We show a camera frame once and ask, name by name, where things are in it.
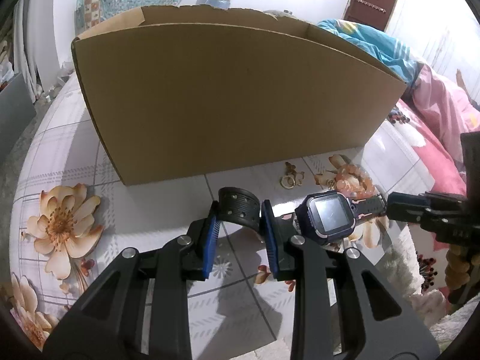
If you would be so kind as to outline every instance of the white tablecloth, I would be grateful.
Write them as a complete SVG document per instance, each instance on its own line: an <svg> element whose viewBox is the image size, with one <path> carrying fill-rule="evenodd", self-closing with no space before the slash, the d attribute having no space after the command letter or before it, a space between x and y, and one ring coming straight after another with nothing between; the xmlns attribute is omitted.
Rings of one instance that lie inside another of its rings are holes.
<svg viewBox="0 0 480 360"><path fill-rule="evenodd" d="M345 128L355 133L354 126ZM361 164L384 191L422 193L434 183L419 157L389 122L380 126L364 148L340 153ZM89 195L101 197L94 216L95 222L106 229L89 257L95 260L87 278L91 282L123 248L152 250L185 234L191 221L207 215L221 187L240 187L260 200L270 199L276 215L291 212L305 195L322 189L315 185L313 175L329 166L331 155L286 159L296 165L297 171L305 172L303 185L291 190L279 185L285 161L125 187L99 142L74 74L45 115L20 174L10 223L11 270L19 277L26 275L34 285L41 311L61 317L66 312L64 306L78 297L75 291L64 295L54 276L45 273L47 257L35 252L32 238L21 241L27 219L38 215L42 190L85 183ZM194 358L228 359L292 332L294 292L273 280L254 284L258 265L268 264L266 250L254 234L239 231L239 227L227 223L221 228L210 278L189 288ZM367 249L359 242L358 246L376 263L399 231L398 224L392 222L382 245Z"/></svg>

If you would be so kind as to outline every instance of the cardboard box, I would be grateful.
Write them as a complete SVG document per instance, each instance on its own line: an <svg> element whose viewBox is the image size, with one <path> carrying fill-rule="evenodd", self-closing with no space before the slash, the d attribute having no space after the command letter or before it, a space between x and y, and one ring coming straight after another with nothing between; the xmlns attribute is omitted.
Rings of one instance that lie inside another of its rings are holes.
<svg viewBox="0 0 480 360"><path fill-rule="evenodd" d="M72 51L126 185L361 146L406 87L332 33L251 9L134 8Z"/></svg>

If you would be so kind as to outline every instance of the grey floor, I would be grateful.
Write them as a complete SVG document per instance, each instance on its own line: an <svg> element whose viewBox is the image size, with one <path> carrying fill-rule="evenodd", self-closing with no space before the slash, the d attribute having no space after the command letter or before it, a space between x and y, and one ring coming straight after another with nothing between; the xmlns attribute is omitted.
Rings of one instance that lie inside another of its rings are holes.
<svg viewBox="0 0 480 360"><path fill-rule="evenodd" d="M35 102L37 116L32 119L23 131L5 162L0 166L0 285L6 284L7 287L9 287L10 283L9 234L11 206L28 148L45 112L47 112L51 104L47 103L44 97L40 97Z"/></svg>

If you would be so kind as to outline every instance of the metal bolt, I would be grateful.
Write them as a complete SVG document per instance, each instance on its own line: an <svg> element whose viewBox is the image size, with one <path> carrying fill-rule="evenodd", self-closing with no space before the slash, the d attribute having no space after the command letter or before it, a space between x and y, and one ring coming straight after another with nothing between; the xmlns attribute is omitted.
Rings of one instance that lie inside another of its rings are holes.
<svg viewBox="0 0 480 360"><path fill-rule="evenodd" d="M346 250L346 255L351 259L357 259L358 257L360 257L360 252L358 249L355 249L354 247L350 247L349 249Z"/></svg>
<svg viewBox="0 0 480 360"><path fill-rule="evenodd" d="M124 249L121 253L122 257L126 259L131 259L133 256L135 256L135 254L137 254L137 251L132 247Z"/></svg>
<svg viewBox="0 0 480 360"><path fill-rule="evenodd" d="M177 243L179 245L188 245L191 243L191 238L188 235L180 235L180 237L177 238Z"/></svg>
<svg viewBox="0 0 480 360"><path fill-rule="evenodd" d="M305 238L303 238L301 235L293 235L290 238L290 242L294 245L303 245L305 243Z"/></svg>

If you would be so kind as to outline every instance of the brown door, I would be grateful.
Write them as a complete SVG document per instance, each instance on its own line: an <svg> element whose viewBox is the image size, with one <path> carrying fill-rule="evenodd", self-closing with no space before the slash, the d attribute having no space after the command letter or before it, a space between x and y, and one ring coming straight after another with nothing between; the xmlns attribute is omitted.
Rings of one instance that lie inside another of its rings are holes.
<svg viewBox="0 0 480 360"><path fill-rule="evenodd" d="M396 0L350 0L344 19L383 31Z"/></svg>

